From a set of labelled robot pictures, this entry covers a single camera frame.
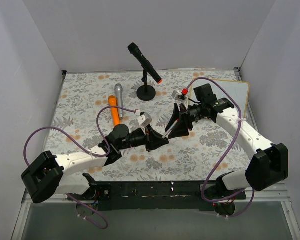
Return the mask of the red capped whiteboard marker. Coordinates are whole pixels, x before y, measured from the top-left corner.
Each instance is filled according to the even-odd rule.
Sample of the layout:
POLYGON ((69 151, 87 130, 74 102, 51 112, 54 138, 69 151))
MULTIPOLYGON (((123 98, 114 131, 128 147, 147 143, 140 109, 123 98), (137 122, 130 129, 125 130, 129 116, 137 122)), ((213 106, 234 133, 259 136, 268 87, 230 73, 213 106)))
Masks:
POLYGON ((167 138, 169 136, 169 134, 171 133, 171 131, 173 130, 173 128, 177 125, 178 123, 178 119, 171 125, 171 127, 165 132, 165 134, 162 136, 162 138, 167 138))

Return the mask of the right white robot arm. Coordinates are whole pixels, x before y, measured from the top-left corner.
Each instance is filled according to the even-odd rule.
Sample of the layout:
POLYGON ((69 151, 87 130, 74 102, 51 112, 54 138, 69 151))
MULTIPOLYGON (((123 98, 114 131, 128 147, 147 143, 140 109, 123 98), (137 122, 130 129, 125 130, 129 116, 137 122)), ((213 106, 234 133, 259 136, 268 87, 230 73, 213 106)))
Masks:
POLYGON ((250 159, 246 170, 236 170, 219 176, 215 190, 222 199, 227 199, 235 190, 253 188, 260 192, 289 176, 289 151, 280 143, 274 144, 260 135, 239 116, 228 98, 218 99, 210 84, 194 89, 198 104, 174 104, 170 121, 165 128, 168 139, 190 134, 193 124, 210 119, 226 130, 250 159))

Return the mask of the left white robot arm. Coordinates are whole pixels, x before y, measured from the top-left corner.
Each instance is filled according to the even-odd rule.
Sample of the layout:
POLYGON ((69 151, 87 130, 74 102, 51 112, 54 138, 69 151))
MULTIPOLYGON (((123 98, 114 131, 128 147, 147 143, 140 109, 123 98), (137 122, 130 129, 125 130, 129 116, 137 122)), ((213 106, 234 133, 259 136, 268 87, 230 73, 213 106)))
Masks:
POLYGON ((105 167, 122 157, 121 150, 145 146, 147 152, 167 145, 169 140, 150 125, 130 132, 125 124, 115 126, 99 145, 87 151, 54 155, 42 152, 21 174, 21 179, 35 204, 42 203, 55 194, 81 195, 85 200, 96 196, 96 187, 89 183, 79 186, 67 183, 66 178, 89 168, 105 167))

